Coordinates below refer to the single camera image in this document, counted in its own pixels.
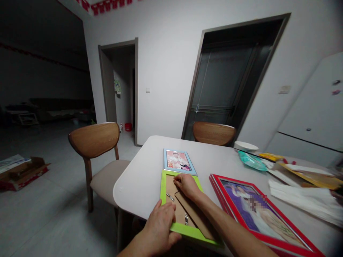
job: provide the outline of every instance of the framed photo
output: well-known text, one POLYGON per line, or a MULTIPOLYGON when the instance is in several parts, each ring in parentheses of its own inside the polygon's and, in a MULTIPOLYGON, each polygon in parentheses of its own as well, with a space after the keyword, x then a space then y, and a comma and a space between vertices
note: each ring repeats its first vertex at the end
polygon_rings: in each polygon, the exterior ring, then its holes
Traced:
POLYGON ((210 175, 223 207, 279 256, 324 256, 254 184, 210 175))
POLYGON ((164 169, 197 176, 187 152, 164 149, 164 169))

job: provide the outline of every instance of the chair backrest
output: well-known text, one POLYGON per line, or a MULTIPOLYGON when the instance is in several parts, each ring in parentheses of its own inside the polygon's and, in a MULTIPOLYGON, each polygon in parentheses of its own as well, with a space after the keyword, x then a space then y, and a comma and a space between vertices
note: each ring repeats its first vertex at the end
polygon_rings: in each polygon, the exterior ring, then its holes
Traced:
POLYGON ((115 122, 78 128, 71 132, 68 138, 74 150, 84 158, 95 158, 115 148, 116 159, 119 159, 119 126, 115 122))
POLYGON ((234 127, 210 122, 195 122, 193 124, 193 135, 197 142, 224 146, 235 136, 234 127))

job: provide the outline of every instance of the plastic bag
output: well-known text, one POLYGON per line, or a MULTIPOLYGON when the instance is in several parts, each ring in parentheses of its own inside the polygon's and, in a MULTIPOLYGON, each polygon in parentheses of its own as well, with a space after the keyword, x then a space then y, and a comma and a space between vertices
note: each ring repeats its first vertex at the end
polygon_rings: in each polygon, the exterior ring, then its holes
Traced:
POLYGON ((259 171, 267 171, 267 167, 264 165, 264 163, 261 161, 260 158, 250 155, 248 153, 238 151, 239 157, 241 161, 250 166, 251 168, 257 169, 259 171))

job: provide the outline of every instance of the refrigerator door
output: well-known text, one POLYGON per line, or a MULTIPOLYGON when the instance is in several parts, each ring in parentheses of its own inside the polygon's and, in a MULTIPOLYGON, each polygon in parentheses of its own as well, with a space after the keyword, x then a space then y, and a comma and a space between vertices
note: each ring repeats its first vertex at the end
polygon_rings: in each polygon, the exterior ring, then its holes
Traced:
POLYGON ((278 131, 343 151, 342 110, 343 52, 320 62, 278 131))
POLYGON ((295 157, 313 162, 323 167, 330 166, 343 157, 342 153, 317 146, 284 134, 276 133, 266 152, 282 156, 295 157))

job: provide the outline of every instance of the green photo frame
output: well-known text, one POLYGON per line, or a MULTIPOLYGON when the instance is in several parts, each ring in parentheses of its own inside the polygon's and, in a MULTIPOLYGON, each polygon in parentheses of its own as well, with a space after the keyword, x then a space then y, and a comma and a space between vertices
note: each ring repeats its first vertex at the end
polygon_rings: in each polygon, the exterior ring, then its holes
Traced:
MULTIPOLYGON (((181 174, 179 172, 174 172, 174 171, 168 171, 168 170, 162 170, 162 177, 161 177, 161 192, 160 192, 160 198, 162 200, 162 205, 165 204, 165 198, 166 198, 166 176, 167 175, 171 175, 171 176, 177 176, 178 174, 181 174)), ((197 183, 200 191, 203 192, 203 189, 200 185, 199 179, 197 176, 192 176, 195 180, 195 182, 197 183)), ((213 241, 210 239, 207 239, 204 237, 204 235, 201 233, 200 229, 198 228, 194 228, 194 227, 190 227, 187 226, 185 224, 181 224, 181 223, 173 223, 170 227, 171 231, 180 233, 181 235, 185 235, 188 237, 192 237, 192 238, 196 238, 198 240, 204 241, 206 243, 210 243, 219 247, 223 247, 223 242, 217 242, 217 241, 213 241)))

